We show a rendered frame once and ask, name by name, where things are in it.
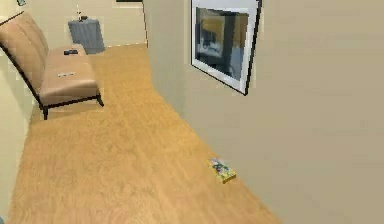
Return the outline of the grey-blue side table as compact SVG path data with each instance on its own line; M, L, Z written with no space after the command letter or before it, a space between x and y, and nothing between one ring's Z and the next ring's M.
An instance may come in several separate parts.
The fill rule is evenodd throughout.
M68 22L72 42L81 44L87 54L97 54L105 50L100 23L96 19Z

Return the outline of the black-framed wall picture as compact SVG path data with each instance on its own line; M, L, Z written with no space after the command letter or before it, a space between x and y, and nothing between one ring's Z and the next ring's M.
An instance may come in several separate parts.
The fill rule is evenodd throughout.
M191 65L248 94L262 0L191 0Z

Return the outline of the beige sofa with black frame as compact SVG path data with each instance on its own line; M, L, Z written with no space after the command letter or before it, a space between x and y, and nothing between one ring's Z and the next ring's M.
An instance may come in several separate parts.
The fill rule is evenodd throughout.
M51 49L43 31L22 11L0 23L4 51L38 103L43 116L51 108L88 100L102 101L90 58L80 44ZM79 54L64 55L64 50Z

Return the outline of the white and black table lamp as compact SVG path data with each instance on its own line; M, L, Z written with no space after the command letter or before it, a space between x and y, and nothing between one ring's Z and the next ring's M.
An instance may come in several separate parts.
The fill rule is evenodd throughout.
M77 13L77 18L79 22L83 22L88 19L88 16L85 16L82 14L78 4L76 5L76 10L77 10L76 13Z

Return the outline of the yellow colourful box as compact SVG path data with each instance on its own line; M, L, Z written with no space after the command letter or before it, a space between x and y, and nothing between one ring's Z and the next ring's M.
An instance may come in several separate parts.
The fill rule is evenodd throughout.
M236 177L236 172L218 158L209 159L208 164L222 184Z

